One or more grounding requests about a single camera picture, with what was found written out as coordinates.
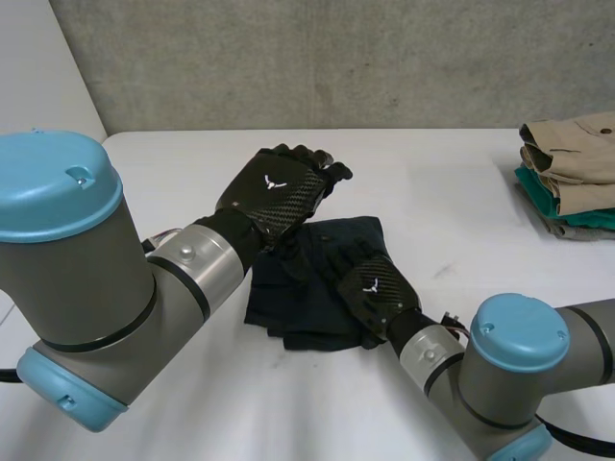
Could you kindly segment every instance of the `light blue cap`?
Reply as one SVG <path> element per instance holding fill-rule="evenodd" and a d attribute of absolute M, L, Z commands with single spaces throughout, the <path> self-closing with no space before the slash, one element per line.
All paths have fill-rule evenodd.
<path fill-rule="evenodd" d="M 0 136 L 0 242 L 76 235 L 111 216 L 122 198 L 122 181 L 95 140 L 40 130 Z"/>
<path fill-rule="evenodd" d="M 540 425 L 493 453 L 487 461 L 536 461 L 547 452 L 553 441 L 545 425 Z"/>
<path fill-rule="evenodd" d="M 92 432 L 107 428 L 128 406 L 28 348 L 17 363 L 17 375 L 45 400 Z"/>
<path fill-rule="evenodd" d="M 550 370 L 570 347 L 570 332 L 555 309 L 514 293 L 482 303 L 470 330 L 475 350 L 488 362 L 513 373 Z"/>

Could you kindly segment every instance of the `concrete wall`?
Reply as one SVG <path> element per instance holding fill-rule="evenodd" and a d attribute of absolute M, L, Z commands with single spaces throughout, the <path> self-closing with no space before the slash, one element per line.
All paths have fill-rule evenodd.
<path fill-rule="evenodd" d="M 1 0 L 0 134 L 32 127 L 107 137 L 49 2 Z"/>
<path fill-rule="evenodd" d="M 615 109 L 612 0 L 52 0 L 110 133 Z"/>

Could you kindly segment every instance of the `silver band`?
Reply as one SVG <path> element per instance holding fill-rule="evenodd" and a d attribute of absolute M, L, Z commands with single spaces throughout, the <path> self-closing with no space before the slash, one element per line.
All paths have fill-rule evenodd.
<path fill-rule="evenodd" d="M 152 255 L 167 259 L 193 279 L 207 298 L 211 314 L 243 281 L 243 265 L 234 248 L 204 226 L 188 226 Z"/>
<path fill-rule="evenodd" d="M 425 389 L 431 373 L 449 357 L 464 352 L 463 346 L 441 325 L 423 328 L 406 343 L 400 363 L 412 380 Z"/>

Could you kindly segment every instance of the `gray wall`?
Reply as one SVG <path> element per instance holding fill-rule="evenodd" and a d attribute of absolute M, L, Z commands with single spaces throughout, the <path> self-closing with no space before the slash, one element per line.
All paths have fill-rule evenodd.
<path fill-rule="evenodd" d="M 51 0 L 108 132 L 615 109 L 613 0 Z"/>

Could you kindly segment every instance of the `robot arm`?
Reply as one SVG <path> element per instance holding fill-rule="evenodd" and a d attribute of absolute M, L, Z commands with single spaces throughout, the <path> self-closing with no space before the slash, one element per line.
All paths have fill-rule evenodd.
<path fill-rule="evenodd" d="M 323 151 L 262 149 L 199 219 L 147 258 L 122 184 L 75 133 L 0 136 L 0 288 L 41 338 L 19 377 L 105 429 L 273 248 L 352 173 Z"/>
<path fill-rule="evenodd" d="M 332 260 L 327 279 L 478 459 L 537 459 L 552 442 L 535 416 L 545 396 L 615 382 L 614 301 L 553 309 L 498 295 L 480 306 L 465 349 L 423 314 L 388 257 L 362 247 Z"/>

